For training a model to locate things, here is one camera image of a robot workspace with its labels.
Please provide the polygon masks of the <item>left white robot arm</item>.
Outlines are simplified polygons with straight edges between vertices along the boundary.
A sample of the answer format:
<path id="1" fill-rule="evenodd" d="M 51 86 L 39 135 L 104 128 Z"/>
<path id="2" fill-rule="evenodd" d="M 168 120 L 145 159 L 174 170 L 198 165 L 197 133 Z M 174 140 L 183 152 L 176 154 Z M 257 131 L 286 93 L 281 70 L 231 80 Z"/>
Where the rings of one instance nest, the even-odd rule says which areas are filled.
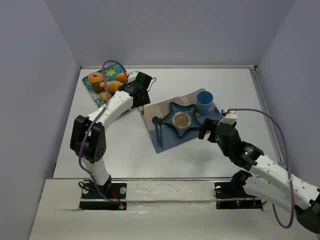
<path id="1" fill-rule="evenodd" d="M 137 72 L 123 83 L 108 103 L 88 116 L 79 115 L 73 122 L 70 148 L 78 157 L 80 168 L 89 175 L 91 184 L 103 195 L 112 185 L 112 177 L 103 161 L 107 150 L 106 130 L 125 111 L 149 104 L 149 86 L 153 78 Z"/>

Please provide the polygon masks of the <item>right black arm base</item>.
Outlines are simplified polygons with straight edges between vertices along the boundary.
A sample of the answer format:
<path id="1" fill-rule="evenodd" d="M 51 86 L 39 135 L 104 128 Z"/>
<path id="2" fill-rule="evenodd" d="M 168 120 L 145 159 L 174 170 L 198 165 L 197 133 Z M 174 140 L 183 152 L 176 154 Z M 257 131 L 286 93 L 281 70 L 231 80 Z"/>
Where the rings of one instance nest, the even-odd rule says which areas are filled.
<path id="1" fill-rule="evenodd" d="M 216 182 L 212 192 L 217 210 L 263 209 L 266 201 L 246 194 L 243 187 L 231 182 Z"/>

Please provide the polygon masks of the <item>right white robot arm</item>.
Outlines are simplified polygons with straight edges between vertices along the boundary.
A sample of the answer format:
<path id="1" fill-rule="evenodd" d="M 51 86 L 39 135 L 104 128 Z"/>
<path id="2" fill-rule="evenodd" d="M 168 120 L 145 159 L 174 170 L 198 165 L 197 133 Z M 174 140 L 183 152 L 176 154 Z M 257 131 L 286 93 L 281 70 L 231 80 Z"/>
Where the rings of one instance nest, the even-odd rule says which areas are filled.
<path id="1" fill-rule="evenodd" d="M 218 144 L 223 155 L 236 166 L 257 175 L 277 190 L 270 190 L 264 197 L 268 202 L 280 206 L 285 202 L 276 197 L 282 192 L 290 198 L 289 212 L 312 233 L 320 233 L 320 188 L 309 184 L 280 167 L 261 149 L 242 141 L 234 124 L 222 123 L 206 118 L 199 129 L 199 139 L 210 131 L 208 141 Z"/>

